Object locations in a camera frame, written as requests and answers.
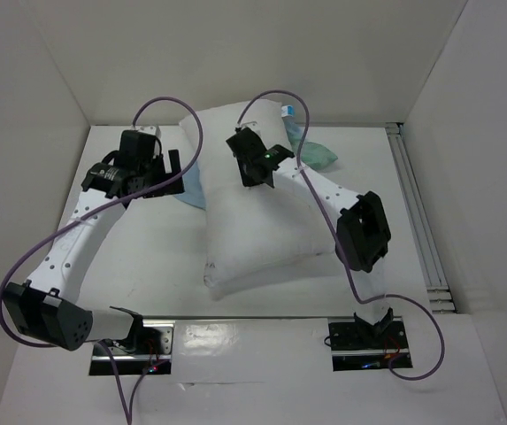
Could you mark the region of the blue green pillowcase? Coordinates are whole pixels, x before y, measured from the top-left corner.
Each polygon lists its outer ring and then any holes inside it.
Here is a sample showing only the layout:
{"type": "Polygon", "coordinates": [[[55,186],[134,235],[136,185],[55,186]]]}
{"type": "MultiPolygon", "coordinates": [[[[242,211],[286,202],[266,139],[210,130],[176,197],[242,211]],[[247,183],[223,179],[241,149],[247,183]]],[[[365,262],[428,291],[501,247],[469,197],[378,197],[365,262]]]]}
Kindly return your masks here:
{"type": "MultiPolygon", "coordinates": [[[[292,105],[281,107],[281,118],[288,136],[291,150],[297,153],[298,144],[303,134],[303,128],[295,122],[295,109],[292,105]]],[[[338,159],[337,155],[326,146],[305,141],[303,144],[301,160],[316,171],[324,170],[331,166],[338,159]]],[[[206,207],[204,192],[200,182],[200,171],[195,162],[192,167],[183,175],[184,192],[174,197],[196,208],[204,210],[206,207]]]]}

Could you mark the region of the white pillow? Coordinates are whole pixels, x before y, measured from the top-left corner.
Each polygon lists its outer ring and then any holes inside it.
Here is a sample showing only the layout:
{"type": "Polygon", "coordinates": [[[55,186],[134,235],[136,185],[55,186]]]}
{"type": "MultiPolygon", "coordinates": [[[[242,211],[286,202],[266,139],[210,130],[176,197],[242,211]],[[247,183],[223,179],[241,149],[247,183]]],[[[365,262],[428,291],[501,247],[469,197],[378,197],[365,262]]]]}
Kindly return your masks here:
{"type": "Polygon", "coordinates": [[[193,167],[205,201],[204,283],[216,298],[300,279],[306,263],[334,253],[324,219],[303,200],[266,185],[242,185],[227,146],[241,114],[257,123],[265,144],[290,145],[281,105],[267,99],[203,110],[180,123],[201,151],[193,167]]]}

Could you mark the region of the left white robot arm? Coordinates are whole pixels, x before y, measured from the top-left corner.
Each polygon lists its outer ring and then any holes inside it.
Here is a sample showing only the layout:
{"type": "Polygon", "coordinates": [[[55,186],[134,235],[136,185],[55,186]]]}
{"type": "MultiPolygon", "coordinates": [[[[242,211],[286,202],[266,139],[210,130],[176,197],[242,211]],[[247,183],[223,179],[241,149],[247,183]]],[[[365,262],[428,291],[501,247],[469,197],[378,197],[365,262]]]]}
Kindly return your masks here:
{"type": "Polygon", "coordinates": [[[74,351],[101,338],[102,320],[77,304],[93,259],[136,194],[184,190],[180,154],[165,151],[159,135],[158,128],[123,131],[118,149],[87,171],[73,213],[41,264],[23,283],[4,286],[1,301],[15,329],[35,345],[74,351]]]}

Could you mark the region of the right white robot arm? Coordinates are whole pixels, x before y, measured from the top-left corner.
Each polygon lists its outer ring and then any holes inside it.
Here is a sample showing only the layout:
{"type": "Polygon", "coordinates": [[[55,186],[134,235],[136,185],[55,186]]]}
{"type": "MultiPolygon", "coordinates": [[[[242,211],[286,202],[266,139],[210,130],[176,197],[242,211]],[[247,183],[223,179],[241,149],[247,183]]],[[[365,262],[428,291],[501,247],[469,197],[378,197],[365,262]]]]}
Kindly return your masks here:
{"type": "Polygon", "coordinates": [[[367,316],[354,314],[357,340],[366,347],[377,346],[394,319],[384,280],[377,272],[391,240],[380,197],[372,191],[359,194],[328,180],[280,144],[266,148],[249,127],[237,128],[227,145],[245,187],[264,184],[281,189],[322,213],[354,298],[360,305],[376,304],[367,316]]]}

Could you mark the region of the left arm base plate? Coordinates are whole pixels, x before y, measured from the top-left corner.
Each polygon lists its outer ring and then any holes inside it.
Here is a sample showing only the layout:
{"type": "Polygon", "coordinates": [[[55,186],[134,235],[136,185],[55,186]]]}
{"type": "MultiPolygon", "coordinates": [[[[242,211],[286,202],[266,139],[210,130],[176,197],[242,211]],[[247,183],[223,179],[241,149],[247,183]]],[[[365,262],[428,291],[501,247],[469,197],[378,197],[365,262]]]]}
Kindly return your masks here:
{"type": "Polygon", "coordinates": [[[134,317],[128,313],[96,317],[87,341],[93,344],[88,374],[112,376],[112,362],[119,375],[169,375],[173,365],[175,321],[134,317]]]}

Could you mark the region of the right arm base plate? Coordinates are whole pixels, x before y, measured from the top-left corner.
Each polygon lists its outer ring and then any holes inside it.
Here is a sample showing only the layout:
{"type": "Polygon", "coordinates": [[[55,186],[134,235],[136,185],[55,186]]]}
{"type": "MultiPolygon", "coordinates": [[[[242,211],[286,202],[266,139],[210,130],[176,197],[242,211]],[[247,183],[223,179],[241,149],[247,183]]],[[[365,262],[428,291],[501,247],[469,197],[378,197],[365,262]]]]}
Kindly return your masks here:
{"type": "Polygon", "coordinates": [[[387,326],[380,336],[363,336],[363,329],[353,318],[328,322],[328,335],[324,344],[331,350],[332,367],[335,372],[413,367],[406,329],[400,318],[387,326]]]}

